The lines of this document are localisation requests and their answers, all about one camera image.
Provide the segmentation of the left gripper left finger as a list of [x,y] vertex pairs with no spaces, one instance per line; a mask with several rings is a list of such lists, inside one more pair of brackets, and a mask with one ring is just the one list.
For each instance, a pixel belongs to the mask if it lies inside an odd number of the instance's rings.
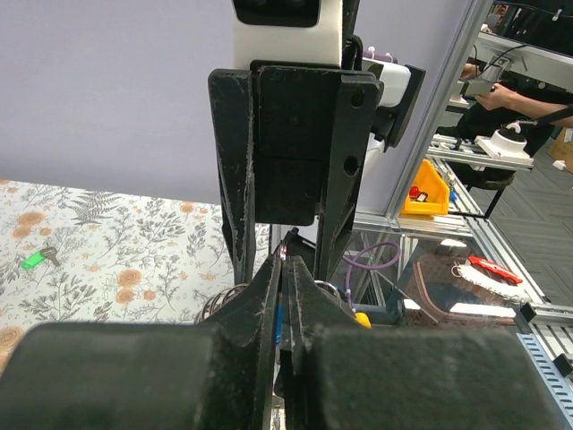
[[198,324],[52,322],[1,377],[4,429],[266,429],[281,261]]

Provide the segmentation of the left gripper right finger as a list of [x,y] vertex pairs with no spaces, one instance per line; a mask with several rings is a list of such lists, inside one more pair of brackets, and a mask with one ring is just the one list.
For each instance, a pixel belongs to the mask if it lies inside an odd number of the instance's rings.
[[283,263],[290,429],[561,429],[564,417],[517,334],[502,328],[368,329]]

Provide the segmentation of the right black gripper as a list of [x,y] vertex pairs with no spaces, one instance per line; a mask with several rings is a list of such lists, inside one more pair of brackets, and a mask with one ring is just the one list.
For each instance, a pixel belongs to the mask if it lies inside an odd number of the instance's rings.
[[318,215],[313,275],[328,280],[352,234],[379,82],[369,72],[317,64],[255,60],[251,69],[254,140],[251,73],[216,69],[208,78],[234,282],[252,279],[255,220],[309,226]]

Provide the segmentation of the yellow key tag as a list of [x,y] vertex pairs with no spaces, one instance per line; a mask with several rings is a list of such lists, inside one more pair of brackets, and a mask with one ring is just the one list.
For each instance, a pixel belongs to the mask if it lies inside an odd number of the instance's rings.
[[355,319],[363,326],[368,329],[371,329],[372,324],[367,314],[365,313],[355,313]]

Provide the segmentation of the blue key tag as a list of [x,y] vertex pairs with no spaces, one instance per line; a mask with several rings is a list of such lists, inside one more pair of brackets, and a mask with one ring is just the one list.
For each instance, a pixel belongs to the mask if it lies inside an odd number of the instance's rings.
[[275,345],[278,347],[281,343],[283,332],[283,306],[281,304],[278,304],[277,307],[275,323]]

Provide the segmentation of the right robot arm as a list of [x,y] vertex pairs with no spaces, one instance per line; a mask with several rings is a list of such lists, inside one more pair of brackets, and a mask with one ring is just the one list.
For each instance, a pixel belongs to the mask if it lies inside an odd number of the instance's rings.
[[208,79],[222,231],[238,283],[252,278],[257,224],[318,228],[307,260],[326,279],[351,236],[361,180],[403,136],[425,73],[364,56],[339,66],[252,60]]

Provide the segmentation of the operator hand in background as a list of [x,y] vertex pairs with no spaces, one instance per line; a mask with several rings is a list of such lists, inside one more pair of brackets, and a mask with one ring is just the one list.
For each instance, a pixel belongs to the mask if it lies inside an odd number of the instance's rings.
[[490,92],[475,96],[477,103],[488,111],[499,108],[514,110],[519,99],[520,95],[518,93],[500,83],[494,83]]

